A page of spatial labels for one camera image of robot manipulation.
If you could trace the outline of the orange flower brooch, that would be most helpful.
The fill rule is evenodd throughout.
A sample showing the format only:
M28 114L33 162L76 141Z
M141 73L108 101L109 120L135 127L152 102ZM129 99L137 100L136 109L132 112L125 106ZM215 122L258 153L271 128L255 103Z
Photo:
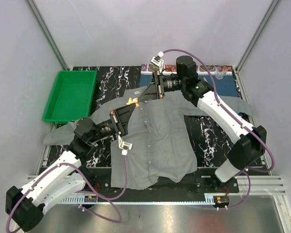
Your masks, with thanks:
M131 104L135 104L135 107L139 107L139 102L138 102L138 98L129 98L128 102L126 103L126 105L131 105Z

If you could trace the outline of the grey button shirt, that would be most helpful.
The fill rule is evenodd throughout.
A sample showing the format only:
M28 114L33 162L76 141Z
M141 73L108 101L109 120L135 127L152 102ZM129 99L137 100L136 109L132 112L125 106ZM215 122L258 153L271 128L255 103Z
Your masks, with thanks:
M127 156L122 156L117 141L111 143L111 187L142 190L159 177L178 183L186 174L195 172L197 159L184 117L204 115L180 91L140 103L124 137L124 141L132 143Z

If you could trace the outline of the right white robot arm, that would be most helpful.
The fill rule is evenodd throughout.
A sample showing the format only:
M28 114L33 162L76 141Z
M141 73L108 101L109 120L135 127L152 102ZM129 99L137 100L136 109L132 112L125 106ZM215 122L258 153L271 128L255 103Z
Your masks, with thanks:
M215 192L227 188L232 177L247 168L265 153L266 130L254 127L233 111L214 91L214 86L201 80L196 71L196 62L190 56L176 59L176 74L164 76L163 53L151 59L158 67L152 73L152 81L138 98L139 102L162 99L166 92L181 91L183 97L195 107L208 114L228 135L233 148L226 161L216 169L210 186Z

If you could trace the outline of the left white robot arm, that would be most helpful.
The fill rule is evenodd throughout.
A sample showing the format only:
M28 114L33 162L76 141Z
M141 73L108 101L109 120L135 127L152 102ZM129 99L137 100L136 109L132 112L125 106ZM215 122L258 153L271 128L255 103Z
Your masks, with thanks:
M95 180L83 173L84 162L90 156L94 142L115 134L122 156L127 156L132 144L123 141L122 137L128 134L128 122L136 107L136 103L131 103L111 110L110 118L100 124L89 117L80 119L68 148L49 168L21 188L12 186L6 192L5 211L9 216L6 231L11 231L11 221L18 226L18 231L32 230L49 209L76 192L94 193L109 203L120 198L123 192L113 198L98 193L94 188Z

